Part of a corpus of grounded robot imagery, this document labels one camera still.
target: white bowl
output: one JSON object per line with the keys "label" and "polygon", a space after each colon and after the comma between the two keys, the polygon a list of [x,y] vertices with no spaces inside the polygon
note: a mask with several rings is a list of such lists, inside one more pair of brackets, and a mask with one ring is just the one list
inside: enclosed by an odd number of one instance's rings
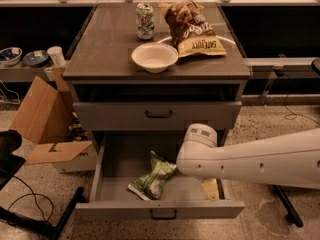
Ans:
{"label": "white bowl", "polygon": [[151,73],[160,73],[178,60],[178,52],[170,45],[146,43],[138,46],[131,55],[132,60]]}
{"label": "white bowl", "polygon": [[0,63],[13,66],[19,63],[22,50],[18,47],[10,47],[0,51]]}

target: white cup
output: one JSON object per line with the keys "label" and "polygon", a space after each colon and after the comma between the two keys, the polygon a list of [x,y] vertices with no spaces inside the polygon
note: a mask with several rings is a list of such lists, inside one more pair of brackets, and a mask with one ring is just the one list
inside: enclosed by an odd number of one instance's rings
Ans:
{"label": "white cup", "polygon": [[56,67],[63,67],[66,64],[62,53],[62,48],[60,46],[53,46],[49,48],[47,53]]}

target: silver can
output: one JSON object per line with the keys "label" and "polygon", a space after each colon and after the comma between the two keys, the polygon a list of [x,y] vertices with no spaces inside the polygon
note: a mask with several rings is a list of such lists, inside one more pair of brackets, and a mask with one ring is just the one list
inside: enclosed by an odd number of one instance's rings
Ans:
{"label": "silver can", "polygon": [[136,8],[136,23],[138,37],[142,40],[152,39],[154,36],[153,8],[150,4],[139,3]]}

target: open cardboard box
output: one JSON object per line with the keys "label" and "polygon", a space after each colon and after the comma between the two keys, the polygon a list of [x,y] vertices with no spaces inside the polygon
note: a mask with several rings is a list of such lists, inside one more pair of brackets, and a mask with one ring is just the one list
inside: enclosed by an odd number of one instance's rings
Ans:
{"label": "open cardboard box", "polygon": [[71,122],[60,93],[36,76],[10,126],[37,144],[26,164],[53,163],[59,172],[95,170],[92,141],[64,142]]}

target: white robotic arm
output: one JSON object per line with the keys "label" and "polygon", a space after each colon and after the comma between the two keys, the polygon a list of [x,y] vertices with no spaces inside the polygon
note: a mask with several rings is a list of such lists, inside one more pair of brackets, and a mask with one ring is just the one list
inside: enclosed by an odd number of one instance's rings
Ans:
{"label": "white robotic arm", "polygon": [[243,144],[217,147],[217,133],[189,126],[178,169],[197,178],[320,189],[320,128]]}

